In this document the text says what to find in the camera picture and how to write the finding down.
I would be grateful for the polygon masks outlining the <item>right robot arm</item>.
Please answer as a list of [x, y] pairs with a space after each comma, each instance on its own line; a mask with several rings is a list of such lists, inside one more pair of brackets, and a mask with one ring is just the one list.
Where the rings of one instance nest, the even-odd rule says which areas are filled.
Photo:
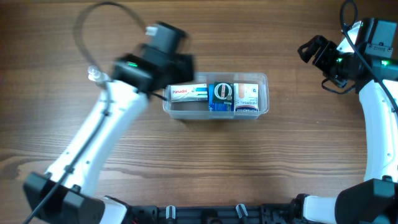
[[364, 181], [336, 197], [307, 195], [301, 217], [318, 223], [397, 223], [397, 61], [392, 43], [397, 23], [365, 18], [348, 29], [340, 44], [316, 35], [298, 48], [304, 62], [347, 93], [348, 80], [359, 95], [366, 123]]

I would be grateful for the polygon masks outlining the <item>white plaster box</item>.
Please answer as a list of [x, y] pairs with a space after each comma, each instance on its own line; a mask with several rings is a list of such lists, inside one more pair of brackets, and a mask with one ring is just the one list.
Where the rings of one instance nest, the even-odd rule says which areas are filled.
[[259, 86], [251, 83], [234, 83], [234, 110], [259, 111]]

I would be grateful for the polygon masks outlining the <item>blue box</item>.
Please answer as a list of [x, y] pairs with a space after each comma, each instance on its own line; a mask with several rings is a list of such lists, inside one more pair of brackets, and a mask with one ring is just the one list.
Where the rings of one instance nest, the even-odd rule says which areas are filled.
[[208, 109], [210, 111], [234, 111], [234, 105], [228, 105], [224, 103], [215, 103], [213, 101], [214, 95], [214, 84], [208, 85]]

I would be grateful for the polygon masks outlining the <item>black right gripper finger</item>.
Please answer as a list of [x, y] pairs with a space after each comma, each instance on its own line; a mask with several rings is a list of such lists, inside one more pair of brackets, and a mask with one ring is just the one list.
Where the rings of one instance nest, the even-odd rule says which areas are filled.
[[319, 44], [316, 42], [307, 42], [298, 48], [298, 54], [300, 58], [305, 62], [308, 61], [316, 54], [319, 49]]
[[308, 50], [319, 50], [326, 47], [329, 40], [322, 35], [316, 35], [308, 41]]

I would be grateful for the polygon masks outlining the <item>white calamol lotion bottle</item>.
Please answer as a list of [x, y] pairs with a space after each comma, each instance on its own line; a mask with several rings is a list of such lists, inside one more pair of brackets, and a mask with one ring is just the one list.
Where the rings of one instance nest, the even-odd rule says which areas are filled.
[[105, 86], [105, 83], [109, 80], [109, 77], [97, 66], [91, 65], [88, 67], [88, 79], [95, 82], [97, 86]]

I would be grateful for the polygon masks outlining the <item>green Zam-Buk box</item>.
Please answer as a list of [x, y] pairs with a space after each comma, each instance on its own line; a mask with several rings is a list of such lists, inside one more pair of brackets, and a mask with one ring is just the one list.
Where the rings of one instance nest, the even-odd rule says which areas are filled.
[[213, 102], [227, 105], [233, 104], [233, 84], [225, 82], [214, 82]]

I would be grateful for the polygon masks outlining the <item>white green medicine box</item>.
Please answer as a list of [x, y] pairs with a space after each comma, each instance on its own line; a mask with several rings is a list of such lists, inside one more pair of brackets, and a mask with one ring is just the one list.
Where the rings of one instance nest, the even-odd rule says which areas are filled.
[[172, 103], [206, 101], [208, 99], [208, 87], [206, 83], [191, 85], [171, 85], [170, 97]]

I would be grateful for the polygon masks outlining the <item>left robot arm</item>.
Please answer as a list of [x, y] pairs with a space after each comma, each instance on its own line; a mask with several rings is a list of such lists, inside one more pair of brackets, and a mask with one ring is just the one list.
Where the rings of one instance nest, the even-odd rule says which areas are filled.
[[91, 113], [45, 173], [33, 172], [24, 182], [31, 218], [47, 223], [125, 223], [129, 218], [124, 202], [94, 197], [100, 171], [123, 132], [146, 110], [151, 94], [194, 77], [193, 56], [179, 50], [186, 32], [158, 22], [147, 33], [150, 41], [142, 53], [116, 59], [111, 75], [90, 70], [102, 88]]

